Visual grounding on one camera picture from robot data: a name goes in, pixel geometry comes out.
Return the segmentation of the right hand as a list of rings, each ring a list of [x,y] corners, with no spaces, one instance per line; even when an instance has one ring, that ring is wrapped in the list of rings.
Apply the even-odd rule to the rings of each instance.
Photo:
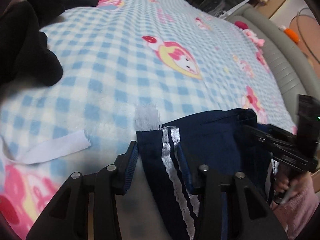
[[[293,190],[290,194],[291,198],[300,194],[307,187],[309,181],[311,180],[311,175],[309,172],[300,174],[295,179],[289,179],[287,174],[288,167],[280,163],[278,165],[278,171],[276,173],[274,190],[276,191],[276,193],[283,193],[293,187]]]

